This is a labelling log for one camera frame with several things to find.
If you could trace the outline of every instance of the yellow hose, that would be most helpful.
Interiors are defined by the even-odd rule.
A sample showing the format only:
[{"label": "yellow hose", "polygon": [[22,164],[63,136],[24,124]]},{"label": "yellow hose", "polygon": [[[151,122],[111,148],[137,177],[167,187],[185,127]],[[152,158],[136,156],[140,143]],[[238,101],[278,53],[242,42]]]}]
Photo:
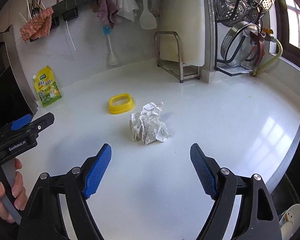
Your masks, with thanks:
[{"label": "yellow hose", "polygon": [[276,38],[274,38],[274,41],[279,46],[279,52],[278,52],[278,54],[275,55],[275,57],[272,58],[271,60],[269,60],[268,62],[264,63],[261,67],[258,67],[257,70],[254,70],[252,72],[252,76],[257,77],[266,67],[268,67],[269,65],[271,65],[272,63],[274,63],[279,57],[282,56],[283,48],[282,48],[282,45],[281,45],[280,41],[278,41]]}]

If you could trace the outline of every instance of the blue gripper pad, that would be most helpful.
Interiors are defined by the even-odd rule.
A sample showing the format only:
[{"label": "blue gripper pad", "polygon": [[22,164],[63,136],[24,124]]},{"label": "blue gripper pad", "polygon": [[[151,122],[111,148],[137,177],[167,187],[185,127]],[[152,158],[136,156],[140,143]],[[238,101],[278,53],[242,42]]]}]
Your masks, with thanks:
[{"label": "blue gripper pad", "polygon": [[26,114],[25,116],[19,118],[18,120],[13,121],[11,123],[10,129],[11,129],[11,131],[19,130],[20,128],[22,128],[25,125],[27,125],[28,123],[30,123],[31,120],[32,120],[31,114]]},{"label": "blue gripper pad", "polygon": [[110,145],[105,144],[101,150],[102,152],[98,153],[99,158],[93,164],[89,173],[86,176],[86,184],[83,190],[83,194],[86,198],[90,198],[91,195],[97,192],[101,179],[105,174],[106,169],[111,160]]},{"label": "blue gripper pad", "polygon": [[190,159],[195,171],[199,177],[204,192],[213,200],[216,200],[218,191],[216,188],[216,178],[213,175],[208,163],[205,161],[206,156],[196,143],[191,146]]}]

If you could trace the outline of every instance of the purple cloth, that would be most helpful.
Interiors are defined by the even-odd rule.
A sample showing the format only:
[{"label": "purple cloth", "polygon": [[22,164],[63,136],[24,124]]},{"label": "purple cloth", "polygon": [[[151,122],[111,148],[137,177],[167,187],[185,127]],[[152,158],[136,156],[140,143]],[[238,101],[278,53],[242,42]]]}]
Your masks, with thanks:
[{"label": "purple cloth", "polygon": [[115,14],[118,12],[117,5],[112,0],[99,0],[99,12],[97,17],[105,23],[105,26],[110,25],[111,29],[117,23]]}]

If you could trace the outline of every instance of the pink towel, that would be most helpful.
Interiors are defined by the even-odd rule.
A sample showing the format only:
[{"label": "pink towel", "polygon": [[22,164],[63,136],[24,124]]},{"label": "pink towel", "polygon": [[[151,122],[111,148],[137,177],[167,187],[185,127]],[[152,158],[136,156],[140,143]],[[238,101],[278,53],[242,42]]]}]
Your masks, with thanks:
[{"label": "pink towel", "polygon": [[22,39],[27,42],[29,38],[35,40],[42,36],[48,36],[51,27],[51,7],[43,10],[20,28]]},{"label": "pink towel", "polygon": [[117,5],[112,0],[99,0],[97,17],[105,23],[105,26],[110,25],[111,29],[114,28],[117,23],[114,17],[117,12]]}]

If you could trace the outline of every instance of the sink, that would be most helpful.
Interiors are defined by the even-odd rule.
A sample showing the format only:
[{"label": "sink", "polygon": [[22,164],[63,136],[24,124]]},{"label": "sink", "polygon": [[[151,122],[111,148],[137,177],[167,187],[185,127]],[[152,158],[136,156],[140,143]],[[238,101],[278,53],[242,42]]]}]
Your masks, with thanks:
[{"label": "sink", "polygon": [[[281,178],[272,189],[275,180]],[[294,204],[300,204],[300,127],[282,164],[267,183],[278,216]],[[300,227],[291,240],[300,239]]]}]

